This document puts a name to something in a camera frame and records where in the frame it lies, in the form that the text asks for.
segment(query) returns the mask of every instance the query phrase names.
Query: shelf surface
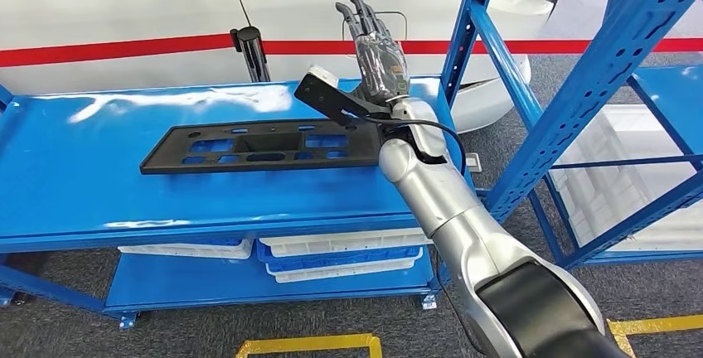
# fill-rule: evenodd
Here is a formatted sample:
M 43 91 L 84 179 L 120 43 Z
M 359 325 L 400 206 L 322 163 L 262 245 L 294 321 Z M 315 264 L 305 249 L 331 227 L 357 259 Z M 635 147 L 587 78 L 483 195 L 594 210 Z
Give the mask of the shelf surface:
M 703 153 L 703 65 L 638 68 L 628 82 L 682 152 Z
M 320 118 L 293 97 L 297 85 L 15 96 L 0 115 L 0 252 L 415 226 L 378 167 L 140 174 L 174 125 Z M 453 125 L 438 91 L 425 77 L 410 93 Z
M 293 283 L 276 283 L 256 254 L 247 260 L 122 254 L 105 311 L 423 294 L 431 292 L 432 277 L 427 247 L 413 268 Z

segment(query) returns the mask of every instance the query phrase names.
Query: robot finger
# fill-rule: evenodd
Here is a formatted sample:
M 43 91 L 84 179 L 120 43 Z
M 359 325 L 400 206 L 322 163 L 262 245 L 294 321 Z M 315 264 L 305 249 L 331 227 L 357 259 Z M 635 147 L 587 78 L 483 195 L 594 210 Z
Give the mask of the robot finger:
M 356 12 L 359 14 L 359 21 L 361 22 L 361 27 L 364 29 L 365 34 L 370 34 L 376 29 L 374 28 L 373 21 L 371 20 L 371 14 L 369 14 L 366 8 L 366 3 L 363 0 L 350 0 L 354 3 L 356 7 Z
M 359 23 L 359 21 L 356 20 L 354 12 L 349 8 L 349 6 L 344 3 L 336 2 L 334 4 L 334 7 L 337 9 L 338 12 L 340 12 L 344 16 L 344 21 L 349 27 L 349 33 L 351 33 L 352 39 L 356 39 L 357 37 L 363 34 L 363 31 L 361 30 L 361 24 Z

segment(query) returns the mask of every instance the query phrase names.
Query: blue metal shelving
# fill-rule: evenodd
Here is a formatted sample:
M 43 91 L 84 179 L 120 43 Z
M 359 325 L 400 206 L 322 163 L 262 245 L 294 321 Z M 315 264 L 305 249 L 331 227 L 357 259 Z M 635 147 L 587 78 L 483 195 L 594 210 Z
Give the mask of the blue metal shelving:
M 352 90 L 358 80 L 342 80 Z M 453 127 L 439 79 L 410 94 Z M 138 164 L 174 124 L 320 118 L 295 82 L 12 96 L 0 90 L 0 253 L 416 226 L 374 167 L 148 175 Z M 449 146 L 459 163 L 456 144 Z M 134 325 L 137 311 L 238 302 L 362 298 L 439 290 L 428 254 L 408 270 L 277 284 L 258 259 L 123 254 L 106 300 L 0 265 L 19 291 Z
M 487 193 L 485 203 L 493 216 L 503 221 L 520 202 L 530 197 L 559 265 L 571 268 L 580 264 L 703 256 L 703 252 L 690 251 L 604 252 L 627 235 L 698 201 L 703 197 L 703 173 L 684 181 L 584 246 L 579 246 L 576 241 L 563 202 L 547 173 L 608 99 L 628 80 L 685 154 L 703 153 L 701 121 L 697 113 L 703 108 L 700 67 L 638 70 L 639 64 L 694 1 L 609 0 L 603 26 L 544 110 L 517 72 L 515 61 L 488 17 L 487 0 L 462 2 L 441 78 L 448 102 L 453 102 L 457 80 L 461 80 L 468 53 L 480 35 L 529 131 L 515 157 Z M 686 160 L 690 160 L 697 170 L 701 169 L 699 157 Z M 545 180 L 569 231 L 575 248 L 569 254 L 560 248 L 533 192 L 540 180 Z
M 587 245 L 576 244 L 570 254 L 561 251 L 533 191 L 545 179 L 563 211 L 547 172 L 633 72 L 630 81 L 649 100 L 652 111 L 667 119 L 680 147 L 689 148 L 684 152 L 701 153 L 690 123 L 695 113 L 689 113 L 687 120 L 675 104 L 676 99 L 700 97 L 653 93 L 666 83 L 679 83 L 656 82 L 660 77 L 674 78 L 676 70 L 636 71 L 693 1 L 610 0 L 600 32 L 543 110 L 487 15 L 488 0 L 463 0 L 441 79 L 413 79 L 410 93 L 429 102 L 439 121 L 453 127 L 449 108 L 480 35 L 529 130 L 495 187 L 479 191 L 492 214 L 505 220 L 530 197 L 549 246 L 558 263 L 567 268 L 698 255 L 641 252 L 614 257 L 612 252 L 602 252 L 625 235 L 700 199 L 703 172 Z M 344 80 L 340 87 L 352 90 L 357 83 Z M 295 86 L 222 85 L 46 96 L 12 96 L 0 87 L 0 253 L 414 226 L 395 188 L 375 168 L 236 175 L 139 173 L 141 159 L 175 123 L 320 117 L 294 99 Z M 448 145 L 453 162 L 459 163 L 456 142 L 448 138 Z M 570 237 L 575 242 L 573 233 Z M 134 325 L 136 312 L 148 309 L 432 294 L 439 290 L 439 282 L 427 254 L 409 270 L 287 284 L 277 284 L 254 257 L 231 262 L 123 254 L 106 300 L 5 265 L 0 265 L 0 287 L 111 317 L 127 328 Z

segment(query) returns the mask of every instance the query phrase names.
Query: white storage box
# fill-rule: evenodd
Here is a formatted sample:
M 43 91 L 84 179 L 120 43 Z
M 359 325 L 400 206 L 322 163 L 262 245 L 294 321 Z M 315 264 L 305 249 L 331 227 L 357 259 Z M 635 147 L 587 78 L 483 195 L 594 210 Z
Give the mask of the white storage box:
M 362 261 L 360 263 L 333 265 L 328 267 L 304 268 L 292 271 L 273 272 L 266 264 L 266 272 L 276 277 L 278 283 L 309 281 L 313 279 L 346 277 L 364 273 L 380 273 L 395 271 L 397 269 L 410 269 L 415 265 L 415 260 L 422 257 L 423 249 L 414 257 L 401 259 L 388 259 L 379 261 Z
M 251 256 L 252 239 L 214 239 L 203 244 L 142 244 L 119 246 L 122 253 L 163 254 L 245 260 Z
M 557 163 L 682 155 L 645 105 L 606 105 Z M 550 171 L 583 246 L 695 173 L 690 163 Z M 701 202 L 671 213 L 610 250 L 703 249 Z
M 274 257 L 431 244 L 421 228 L 261 238 Z

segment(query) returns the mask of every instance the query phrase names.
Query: silver robotic arm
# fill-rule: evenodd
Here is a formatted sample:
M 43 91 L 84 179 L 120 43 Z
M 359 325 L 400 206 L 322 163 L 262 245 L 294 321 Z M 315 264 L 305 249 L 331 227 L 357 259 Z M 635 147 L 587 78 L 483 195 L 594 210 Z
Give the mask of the silver robotic arm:
M 584 287 L 491 217 L 452 164 L 432 108 L 408 96 L 402 50 L 370 7 L 351 1 L 357 14 L 341 3 L 337 10 L 355 38 L 359 87 L 343 94 L 315 68 L 295 95 L 342 125 L 367 121 L 406 128 L 389 133 L 380 168 L 447 264 L 487 355 L 626 357 L 604 336 L 603 318 Z

